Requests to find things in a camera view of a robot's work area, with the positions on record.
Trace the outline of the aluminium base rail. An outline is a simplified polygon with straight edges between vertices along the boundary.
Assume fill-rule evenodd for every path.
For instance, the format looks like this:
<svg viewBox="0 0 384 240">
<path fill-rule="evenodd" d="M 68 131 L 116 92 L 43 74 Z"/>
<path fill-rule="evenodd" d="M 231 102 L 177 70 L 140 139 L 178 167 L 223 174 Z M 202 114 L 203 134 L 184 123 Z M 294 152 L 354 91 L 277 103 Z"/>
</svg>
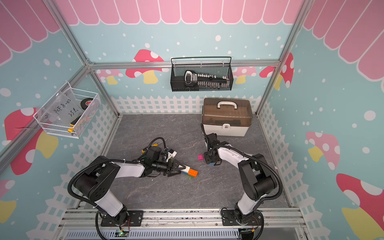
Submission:
<svg viewBox="0 0 384 240">
<path fill-rule="evenodd" d="M 262 216 L 239 224 L 221 209 L 146 209 L 124 227 L 95 223 L 96 210 L 66 211 L 55 240 L 310 240 L 298 208 L 261 208 Z"/>
</svg>

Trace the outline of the yellow black utility knife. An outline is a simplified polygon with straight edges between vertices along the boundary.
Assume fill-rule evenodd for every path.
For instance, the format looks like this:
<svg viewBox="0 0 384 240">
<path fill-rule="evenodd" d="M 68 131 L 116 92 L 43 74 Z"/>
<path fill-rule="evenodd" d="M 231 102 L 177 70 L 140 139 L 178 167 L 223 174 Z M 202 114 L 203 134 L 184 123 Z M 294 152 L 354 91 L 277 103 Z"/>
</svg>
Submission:
<svg viewBox="0 0 384 240">
<path fill-rule="evenodd" d="M 70 128 L 67 129 L 67 131 L 71 134 L 75 134 L 78 132 L 78 128 L 80 127 L 81 125 L 81 118 L 82 116 L 79 116 L 77 117 L 75 120 L 73 120 L 71 123 L 70 123 Z"/>
</svg>

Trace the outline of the white toolbox brown lid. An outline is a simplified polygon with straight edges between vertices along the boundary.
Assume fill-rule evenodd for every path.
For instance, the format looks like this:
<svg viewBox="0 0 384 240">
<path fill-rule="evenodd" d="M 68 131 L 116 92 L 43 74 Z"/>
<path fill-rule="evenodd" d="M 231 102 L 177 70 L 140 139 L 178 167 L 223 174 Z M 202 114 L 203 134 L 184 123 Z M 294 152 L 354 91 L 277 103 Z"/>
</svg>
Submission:
<svg viewBox="0 0 384 240">
<path fill-rule="evenodd" d="M 202 124 L 207 135 L 244 137 L 252 125 L 251 103 L 242 99 L 205 98 Z"/>
</svg>

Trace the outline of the orange lego brick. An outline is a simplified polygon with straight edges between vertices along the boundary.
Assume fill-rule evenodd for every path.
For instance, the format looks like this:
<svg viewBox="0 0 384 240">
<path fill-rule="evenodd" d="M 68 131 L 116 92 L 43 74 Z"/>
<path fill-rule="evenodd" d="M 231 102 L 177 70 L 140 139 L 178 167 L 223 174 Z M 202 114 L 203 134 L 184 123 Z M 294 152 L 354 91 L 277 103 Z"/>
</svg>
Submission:
<svg viewBox="0 0 384 240">
<path fill-rule="evenodd" d="M 191 176 L 191 177 L 196 178 L 197 175 L 198 175 L 198 171 L 193 170 L 193 169 L 189 169 L 189 171 L 188 171 L 188 175 Z"/>
</svg>

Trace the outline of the socket wrench set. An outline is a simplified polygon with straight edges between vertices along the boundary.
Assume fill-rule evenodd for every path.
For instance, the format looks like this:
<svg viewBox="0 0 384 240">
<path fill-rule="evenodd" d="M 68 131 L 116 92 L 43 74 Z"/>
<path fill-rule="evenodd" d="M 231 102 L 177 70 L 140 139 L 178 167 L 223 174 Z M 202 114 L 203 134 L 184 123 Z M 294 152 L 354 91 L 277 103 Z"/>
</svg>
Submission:
<svg viewBox="0 0 384 240">
<path fill-rule="evenodd" d="M 184 83 L 188 87 L 200 90 L 228 90 L 231 88 L 231 80 L 226 76 L 221 78 L 216 75 L 197 74 L 193 71 L 186 71 Z"/>
</svg>

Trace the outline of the yellow black screwdriver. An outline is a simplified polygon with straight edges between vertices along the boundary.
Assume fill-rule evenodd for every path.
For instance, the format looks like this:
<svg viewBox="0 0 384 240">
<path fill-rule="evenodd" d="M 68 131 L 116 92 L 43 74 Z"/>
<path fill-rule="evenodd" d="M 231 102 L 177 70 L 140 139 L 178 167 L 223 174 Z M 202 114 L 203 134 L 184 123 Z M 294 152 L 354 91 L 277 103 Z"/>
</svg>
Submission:
<svg viewBox="0 0 384 240">
<path fill-rule="evenodd" d="M 150 147 L 157 147 L 157 146 L 158 146 L 158 144 L 152 144 Z M 142 149 L 142 154 L 147 152 L 150 147 L 146 147 L 146 148 Z"/>
</svg>

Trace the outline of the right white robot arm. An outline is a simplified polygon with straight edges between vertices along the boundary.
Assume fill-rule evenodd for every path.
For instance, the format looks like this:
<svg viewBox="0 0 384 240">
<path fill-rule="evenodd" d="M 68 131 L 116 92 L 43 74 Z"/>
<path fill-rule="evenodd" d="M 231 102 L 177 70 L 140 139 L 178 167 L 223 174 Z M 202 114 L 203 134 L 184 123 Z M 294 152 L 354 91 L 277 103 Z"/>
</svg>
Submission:
<svg viewBox="0 0 384 240">
<path fill-rule="evenodd" d="M 236 204 L 241 217 L 253 213 L 265 201 L 279 198 L 283 192 L 282 180 L 263 155 L 249 155 L 231 145 L 208 145 L 204 153 L 207 164 L 219 165 L 226 161 L 240 173 L 244 194 Z"/>
</svg>

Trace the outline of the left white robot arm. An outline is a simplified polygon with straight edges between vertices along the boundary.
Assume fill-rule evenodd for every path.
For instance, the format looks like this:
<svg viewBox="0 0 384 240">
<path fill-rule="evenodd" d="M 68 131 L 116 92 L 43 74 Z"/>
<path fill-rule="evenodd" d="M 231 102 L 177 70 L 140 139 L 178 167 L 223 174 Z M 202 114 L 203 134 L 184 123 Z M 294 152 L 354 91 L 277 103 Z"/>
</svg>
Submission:
<svg viewBox="0 0 384 240">
<path fill-rule="evenodd" d="M 145 178 L 153 172 L 167 177 L 179 175 L 187 166 L 169 158 L 142 156 L 137 160 L 97 157 L 91 164 L 76 173 L 68 183 L 68 193 L 97 208 L 111 217 L 118 216 L 125 207 L 111 192 L 110 187 L 118 178 Z"/>
</svg>

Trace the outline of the clear plastic wall bin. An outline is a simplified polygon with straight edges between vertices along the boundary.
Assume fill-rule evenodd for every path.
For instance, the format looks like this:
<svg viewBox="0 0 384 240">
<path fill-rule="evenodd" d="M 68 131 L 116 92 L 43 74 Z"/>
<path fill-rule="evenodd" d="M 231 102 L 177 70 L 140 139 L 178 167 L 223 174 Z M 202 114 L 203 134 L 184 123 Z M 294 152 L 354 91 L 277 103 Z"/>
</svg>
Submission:
<svg viewBox="0 0 384 240">
<path fill-rule="evenodd" d="M 81 100 L 94 100 L 86 110 L 81 108 Z M 95 92 L 73 88 L 66 82 L 41 108 L 34 114 L 34 119 L 48 135 L 79 139 L 85 132 L 99 107 L 102 105 L 100 95 Z M 71 134 L 67 131 L 70 123 L 82 116 L 78 132 Z"/>
</svg>

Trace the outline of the black tape roll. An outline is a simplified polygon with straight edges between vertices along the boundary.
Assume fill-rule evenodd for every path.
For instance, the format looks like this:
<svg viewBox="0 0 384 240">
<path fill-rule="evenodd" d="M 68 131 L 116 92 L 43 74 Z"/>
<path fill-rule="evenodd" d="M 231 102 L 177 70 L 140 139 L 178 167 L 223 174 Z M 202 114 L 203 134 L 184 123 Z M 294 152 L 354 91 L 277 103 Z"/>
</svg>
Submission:
<svg viewBox="0 0 384 240">
<path fill-rule="evenodd" d="M 81 108 L 83 110 L 86 110 L 93 100 L 94 100 L 93 98 L 85 98 L 81 100 Z"/>
</svg>

